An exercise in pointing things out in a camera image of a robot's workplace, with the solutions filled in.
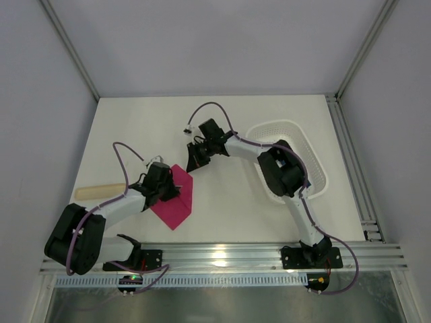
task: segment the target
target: gray panel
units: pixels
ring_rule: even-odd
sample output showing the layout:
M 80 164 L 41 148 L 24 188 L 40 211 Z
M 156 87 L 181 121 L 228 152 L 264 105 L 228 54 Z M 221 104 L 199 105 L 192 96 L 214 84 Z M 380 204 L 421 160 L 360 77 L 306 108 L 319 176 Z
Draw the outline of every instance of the gray panel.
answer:
M 27 322 L 96 103 L 37 1 L 2 1 L 0 30 L 0 313 Z
M 331 288 L 344 286 L 351 273 L 333 273 Z M 318 296 L 304 287 L 155 289 L 107 300 L 112 289 L 56 289 L 46 322 L 405 322 L 391 274 L 361 273 L 358 284 L 337 296 Z
M 334 93 L 383 0 L 52 0 L 101 96 Z
M 431 2 L 400 1 L 343 97 L 385 237 L 431 304 Z

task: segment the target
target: white vent strip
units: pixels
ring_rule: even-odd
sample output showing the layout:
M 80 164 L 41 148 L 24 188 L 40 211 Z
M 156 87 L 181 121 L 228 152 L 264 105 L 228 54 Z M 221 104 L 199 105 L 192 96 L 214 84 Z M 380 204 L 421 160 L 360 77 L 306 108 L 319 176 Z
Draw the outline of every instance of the white vent strip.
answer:
M 69 277 L 59 275 L 56 288 L 106 288 L 117 287 L 122 275 L 106 277 L 106 275 L 91 275 L 91 277 Z M 144 275 L 142 286 L 149 285 L 157 275 Z M 154 286 L 167 287 L 257 287 L 257 286 L 303 286 L 307 284 L 306 273 L 273 273 L 273 274 L 170 274 L 162 277 Z

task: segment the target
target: folded red cloth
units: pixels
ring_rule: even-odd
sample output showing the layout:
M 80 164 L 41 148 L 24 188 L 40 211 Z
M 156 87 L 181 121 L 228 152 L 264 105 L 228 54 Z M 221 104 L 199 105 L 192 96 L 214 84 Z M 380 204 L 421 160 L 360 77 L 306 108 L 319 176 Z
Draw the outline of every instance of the folded red cloth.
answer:
M 151 210 L 171 230 L 175 230 L 191 214 L 193 177 L 178 165 L 171 169 L 175 186 L 180 186 L 180 195 L 166 202 L 158 201 Z

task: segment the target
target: laundry basket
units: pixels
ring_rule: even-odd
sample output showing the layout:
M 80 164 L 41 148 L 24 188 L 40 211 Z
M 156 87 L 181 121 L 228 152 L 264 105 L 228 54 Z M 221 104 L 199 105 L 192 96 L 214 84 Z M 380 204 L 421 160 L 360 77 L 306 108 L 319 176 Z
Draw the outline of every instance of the laundry basket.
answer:
M 307 189 L 308 198 L 313 199 L 327 190 L 328 178 L 326 172 L 304 131 L 295 122 L 291 120 L 275 120 L 257 124 L 247 131 L 246 137 L 263 143 L 275 143 L 280 139 L 287 141 L 293 151 L 301 157 L 307 168 L 308 180 L 311 183 L 311 186 Z M 266 185 L 261 167 L 257 164 L 255 164 L 255 167 L 268 197 L 273 202 L 284 204 L 281 197 L 272 193 Z

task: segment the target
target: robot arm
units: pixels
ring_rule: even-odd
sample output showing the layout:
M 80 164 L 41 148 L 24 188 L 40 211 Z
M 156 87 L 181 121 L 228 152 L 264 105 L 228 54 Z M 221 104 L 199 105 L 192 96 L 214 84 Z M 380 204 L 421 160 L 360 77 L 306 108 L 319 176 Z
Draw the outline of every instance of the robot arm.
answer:
M 199 129 L 205 140 L 187 145 L 189 150 L 187 172 L 207 165 L 210 157 L 215 154 L 239 157 L 259 164 L 269 189 L 283 198 L 294 218 L 306 263 L 309 266 L 316 266 L 326 261 L 326 255 L 332 243 L 310 223 L 300 200 L 299 191 L 304 183 L 304 172 L 299 161 L 280 148 L 259 147 L 244 143 L 238 140 L 232 131 L 224 133 L 213 119 L 201 124 Z M 280 140 L 276 144 L 291 149 L 285 141 Z
M 73 249 L 71 270 L 83 275 L 96 263 L 109 261 L 120 262 L 127 268 L 140 268 L 139 261 L 143 257 L 141 244 L 121 234 L 104 238 L 105 230 L 130 215 L 145 211 L 159 199 L 168 201 L 179 194 L 169 166 L 161 162 L 152 163 L 142 182 L 130 185 L 121 199 L 104 205 L 88 217 Z M 85 207 L 75 203 L 65 207 L 45 246 L 44 252 L 49 258 L 66 265 L 72 235 L 87 212 Z

